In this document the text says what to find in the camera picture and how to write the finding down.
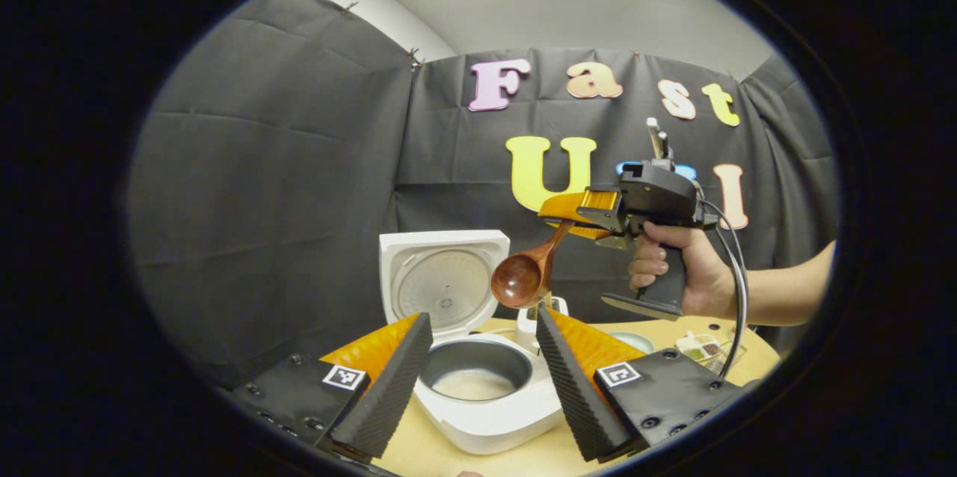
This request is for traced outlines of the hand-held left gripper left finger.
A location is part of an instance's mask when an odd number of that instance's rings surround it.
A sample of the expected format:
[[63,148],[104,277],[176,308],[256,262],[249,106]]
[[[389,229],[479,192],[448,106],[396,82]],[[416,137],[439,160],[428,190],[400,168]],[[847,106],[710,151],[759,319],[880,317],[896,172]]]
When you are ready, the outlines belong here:
[[430,313],[414,313],[323,357],[292,354],[229,395],[312,449],[368,463],[396,432],[433,334]]

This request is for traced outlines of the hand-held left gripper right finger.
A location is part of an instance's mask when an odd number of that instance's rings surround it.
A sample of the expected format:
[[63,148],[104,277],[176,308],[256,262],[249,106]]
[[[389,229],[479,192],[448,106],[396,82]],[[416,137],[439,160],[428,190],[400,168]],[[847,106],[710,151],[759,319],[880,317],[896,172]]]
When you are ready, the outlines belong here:
[[744,394],[676,348],[642,352],[545,306],[536,316],[541,355],[588,462],[667,442]]

